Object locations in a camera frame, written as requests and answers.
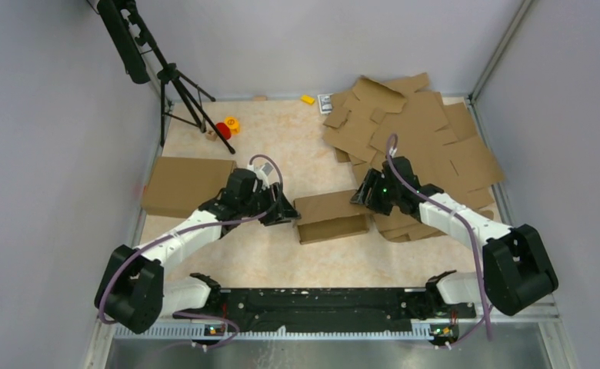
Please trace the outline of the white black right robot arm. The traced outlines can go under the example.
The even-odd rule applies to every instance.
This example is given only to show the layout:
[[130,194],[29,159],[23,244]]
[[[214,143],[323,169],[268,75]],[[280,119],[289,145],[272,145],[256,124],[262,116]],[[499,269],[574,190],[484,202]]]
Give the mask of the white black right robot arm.
[[457,304],[494,307],[513,316],[553,293],[558,276],[539,232],[529,224],[494,221],[458,203],[434,184],[422,184],[405,157],[390,158],[367,171],[350,200],[375,214],[400,210],[470,248],[475,271],[447,271],[428,282],[427,311],[444,317]]

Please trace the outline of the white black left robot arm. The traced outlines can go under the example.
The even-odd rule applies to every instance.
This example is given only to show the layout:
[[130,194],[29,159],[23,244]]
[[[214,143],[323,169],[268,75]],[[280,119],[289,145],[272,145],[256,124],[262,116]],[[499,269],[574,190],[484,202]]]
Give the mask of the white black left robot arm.
[[167,275],[207,244],[240,224],[289,223],[301,216],[284,196],[282,183],[271,183],[263,171],[237,168],[218,194],[202,203],[172,230],[135,247],[121,245],[111,254],[94,305],[106,324],[122,324],[140,334],[161,316],[193,309],[201,317],[219,311],[215,283],[200,274],[177,281]]

